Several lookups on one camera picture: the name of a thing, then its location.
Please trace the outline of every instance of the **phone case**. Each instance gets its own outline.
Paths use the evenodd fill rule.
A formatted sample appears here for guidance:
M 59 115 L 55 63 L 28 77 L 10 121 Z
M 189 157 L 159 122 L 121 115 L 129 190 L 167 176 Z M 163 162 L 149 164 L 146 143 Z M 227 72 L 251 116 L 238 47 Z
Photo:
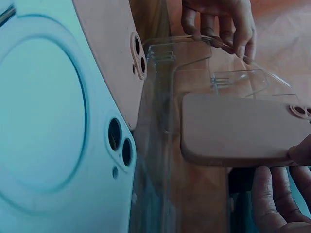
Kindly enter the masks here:
M 205 166 L 292 166 L 291 146 L 311 133 L 310 109 L 268 100 L 186 94 L 181 151 Z
M 128 232 L 145 59 L 129 2 L 0 10 L 0 232 Z

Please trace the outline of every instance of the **plastic tray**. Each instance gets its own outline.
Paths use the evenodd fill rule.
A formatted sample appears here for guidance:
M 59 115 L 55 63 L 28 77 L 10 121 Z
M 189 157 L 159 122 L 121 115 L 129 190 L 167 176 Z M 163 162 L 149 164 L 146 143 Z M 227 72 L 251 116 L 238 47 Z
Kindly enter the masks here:
M 210 37 L 145 43 L 148 75 L 134 138 L 131 232 L 228 232 L 226 168 L 199 167 L 180 153 L 179 104 L 185 93 L 213 93 L 298 104 L 290 86 L 258 64 L 230 55 Z

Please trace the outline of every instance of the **camera cutout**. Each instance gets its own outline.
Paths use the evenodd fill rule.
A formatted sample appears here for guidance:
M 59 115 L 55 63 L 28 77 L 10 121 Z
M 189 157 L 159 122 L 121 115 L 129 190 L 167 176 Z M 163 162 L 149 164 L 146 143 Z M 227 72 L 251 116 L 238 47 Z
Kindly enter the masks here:
M 135 36 L 135 50 L 136 50 L 136 54 L 139 56 L 140 55 L 140 43 L 139 43 L 139 39 L 137 36 Z
M 123 143 L 122 158 L 125 166 L 129 166 L 132 159 L 132 146 L 130 140 L 127 138 Z
M 113 118 L 109 123 L 108 140 L 112 150 L 116 151 L 120 146 L 121 127 L 117 119 Z
M 300 114 L 306 114 L 306 112 L 305 112 L 305 110 L 303 109 L 303 108 L 301 108 L 301 107 L 295 107 L 295 110 L 298 112 L 298 113 L 300 113 Z
M 141 60 L 140 60 L 140 65 L 141 65 L 142 72 L 145 73 L 146 64 L 145 64 L 145 60 L 143 58 L 141 58 Z
M 112 168 L 112 177 L 116 179 L 118 177 L 118 169 L 116 166 Z

